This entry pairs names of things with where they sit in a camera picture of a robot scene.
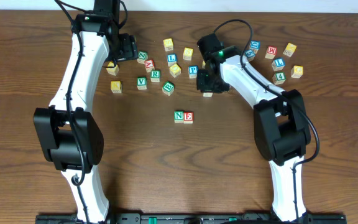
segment wooden table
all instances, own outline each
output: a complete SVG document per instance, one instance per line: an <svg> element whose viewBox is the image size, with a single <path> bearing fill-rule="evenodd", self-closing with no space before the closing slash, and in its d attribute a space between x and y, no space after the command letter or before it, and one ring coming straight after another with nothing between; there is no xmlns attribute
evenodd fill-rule
<svg viewBox="0 0 358 224"><path fill-rule="evenodd" d="M320 138L319 157L304 166L303 199L312 212L345 213L358 223L358 14L130 12L121 32L135 34L162 71L161 83L136 88L148 76L136 61L120 63L119 75L101 71L93 116L104 135L102 185L113 206L144 213L243 213L268 210L273 192L268 162L254 143L250 106L235 91L203 98L189 65L201 66L196 42L220 23L249 21L261 49L253 66L268 79L268 45L284 57L284 72L303 65L305 74L282 87L296 88ZM243 47L242 24L221 28L226 45ZM173 78L162 40L171 37L183 73ZM182 59L184 47L195 49ZM47 162L32 122L47 107L65 72L70 25L60 11L0 11L0 223L33 223L40 213L74 213L66 180ZM110 81L123 83L112 94ZM162 83L175 84L172 96ZM175 124L175 110L195 113L194 124ZM314 151L314 142L307 147Z"/></svg>

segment wooden cube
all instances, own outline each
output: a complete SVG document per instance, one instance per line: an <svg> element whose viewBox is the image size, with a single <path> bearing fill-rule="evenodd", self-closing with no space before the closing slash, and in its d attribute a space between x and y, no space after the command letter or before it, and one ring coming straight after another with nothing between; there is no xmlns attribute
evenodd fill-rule
<svg viewBox="0 0 358 224"><path fill-rule="evenodd" d="M139 54L137 56L137 62L144 64L144 62L149 59L149 55L147 52L139 51Z"/></svg>
<svg viewBox="0 0 358 224"><path fill-rule="evenodd" d="M144 62L144 67L146 68L146 72L151 72L154 70L154 61L153 60L146 60Z"/></svg>
<svg viewBox="0 0 358 224"><path fill-rule="evenodd" d="M120 81L111 81L110 89L112 93L122 93L122 85Z"/></svg>
<svg viewBox="0 0 358 224"><path fill-rule="evenodd" d="M185 112L185 117L183 118L183 124L193 124L194 116L193 112Z"/></svg>
<svg viewBox="0 0 358 224"><path fill-rule="evenodd" d="M303 66L295 65L291 69L291 77L292 78L300 78L303 75Z"/></svg>
<svg viewBox="0 0 358 224"><path fill-rule="evenodd" d="M185 50L183 51L183 59L191 60L192 56L193 56L193 49L185 47Z"/></svg>
<svg viewBox="0 0 358 224"><path fill-rule="evenodd" d="M189 78L197 78L198 66L189 66Z"/></svg>
<svg viewBox="0 0 358 224"><path fill-rule="evenodd" d="M169 68L169 73L176 78L178 75L180 75L181 69L178 64L174 64Z"/></svg>
<svg viewBox="0 0 358 224"><path fill-rule="evenodd" d="M274 59L272 63L272 68L274 71L280 71L284 68L285 63L282 58Z"/></svg>
<svg viewBox="0 0 358 224"><path fill-rule="evenodd" d="M168 54L167 55L168 67L177 63L177 55L176 54Z"/></svg>
<svg viewBox="0 0 358 224"><path fill-rule="evenodd" d="M138 90L146 90L147 89L147 80L144 77L136 79L136 85Z"/></svg>
<svg viewBox="0 0 358 224"><path fill-rule="evenodd" d="M160 82L161 79L161 71L160 70L152 70L150 74L150 80L152 82Z"/></svg>
<svg viewBox="0 0 358 224"><path fill-rule="evenodd" d="M255 53L252 50L246 51L247 60L250 62L255 58Z"/></svg>
<svg viewBox="0 0 358 224"><path fill-rule="evenodd" d="M203 93L203 97L212 97L214 93Z"/></svg>
<svg viewBox="0 0 358 224"><path fill-rule="evenodd" d="M274 56L276 56L276 54L277 54L277 48L268 46L266 50L265 58L273 59Z"/></svg>
<svg viewBox="0 0 358 224"><path fill-rule="evenodd" d="M107 72L110 74L110 75L118 75L118 71L119 71L119 67L118 65L115 66L114 68L114 62L109 62L109 64L107 65Z"/></svg>
<svg viewBox="0 0 358 224"><path fill-rule="evenodd" d="M285 75L283 72L278 72L273 76L274 85L282 84L285 82Z"/></svg>
<svg viewBox="0 0 358 224"><path fill-rule="evenodd" d="M296 45L295 44L291 44L291 43L288 43L287 47L285 48L284 50L284 55L288 56L288 57L291 57L292 54L295 52L295 49L296 49Z"/></svg>
<svg viewBox="0 0 358 224"><path fill-rule="evenodd" d="M168 96L170 96L173 93L174 89L175 86L170 82L166 82L164 86L162 86L162 91Z"/></svg>
<svg viewBox="0 0 358 224"><path fill-rule="evenodd" d="M183 111L175 111L174 120L175 123L183 123L184 113Z"/></svg>
<svg viewBox="0 0 358 224"><path fill-rule="evenodd" d="M249 49L254 52L254 54L258 53L260 47L260 42L257 40L251 40L251 43L249 44Z"/></svg>
<svg viewBox="0 0 358 224"><path fill-rule="evenodd" d="M165 48L165 51L173 50L173 40L172 40L172 38L168 38L168 39L164 40L164 48Z"/></svg>

